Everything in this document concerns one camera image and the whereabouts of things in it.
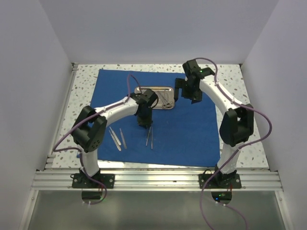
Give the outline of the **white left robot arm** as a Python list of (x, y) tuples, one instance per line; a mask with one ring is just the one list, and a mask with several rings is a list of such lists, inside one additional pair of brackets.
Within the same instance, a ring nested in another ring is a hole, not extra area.
[(102, 144), (106, 128), (127, 116), (137, 117), (138, 126), (150, 129), (157, 94), (150, 89), (143, 93), (130, 93), (122, 100), (104, 106), (84, 107), (75, 121), (71, 135), (75, 144), (81, 147), (81, 171), (83, 183), (95, 188), (100, 182), (97, 149)]

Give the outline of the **steel tweezers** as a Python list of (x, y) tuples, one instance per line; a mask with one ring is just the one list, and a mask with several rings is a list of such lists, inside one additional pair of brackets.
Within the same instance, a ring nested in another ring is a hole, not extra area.
[(119, 138), (117, 137), (115, 131), (111, 127), (109, 127), (109, 129), (110, 129), (110, 135), (111, 135), (117, 149), (119, 151), (121, 151), (121, 142), (120, 142)]

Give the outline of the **steel surgical scissors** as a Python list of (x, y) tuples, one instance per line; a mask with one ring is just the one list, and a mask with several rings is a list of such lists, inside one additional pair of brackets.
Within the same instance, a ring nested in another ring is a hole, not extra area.
[(163, 102), (162, 108), (166, 109), (168, 107), (168, 101), (166, 100), (166, 98), (159, 91), (157, 93), (161, 97), (161, 100)]

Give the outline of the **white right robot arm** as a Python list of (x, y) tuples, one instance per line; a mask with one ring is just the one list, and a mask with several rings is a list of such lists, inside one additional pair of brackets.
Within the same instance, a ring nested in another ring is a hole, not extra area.
[(203, 173), (200, 179), (203, 187), (211, 184), (225, 188), (237, 175), (237, 161), (240, 147), (254, 132), (254, 113), (250, 104), (242, 104), (233, 97), (217, 80), (217, 70), (202, 69), (195, 59), (183, 64), (186, 77), (175, 80), (174, 99), (181, 96), (193, 104), (202, 101), (206, 94), (223, 115), (219, 134), (223, 141), (222, 153), (215, 166), (213, 175)]

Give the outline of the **blue surgical cloth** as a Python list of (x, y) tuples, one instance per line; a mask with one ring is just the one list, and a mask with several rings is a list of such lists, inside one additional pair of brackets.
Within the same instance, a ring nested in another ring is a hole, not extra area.
[[(100, 70), (91, 107), (101, 107), (121, 100), (137, 85), (174, 87), (183, 73)], [(153, 140), (137, 123), (134, 115), (110, 126), (126, 147), (118, 149), (108, 131), (98, 148), (98, 159), (148, 164), (213, 167), (220, 158), (220, 140), (214, 103), (203, 95), (199, 103), (179, 98), (170, 110), (153, 111)]]

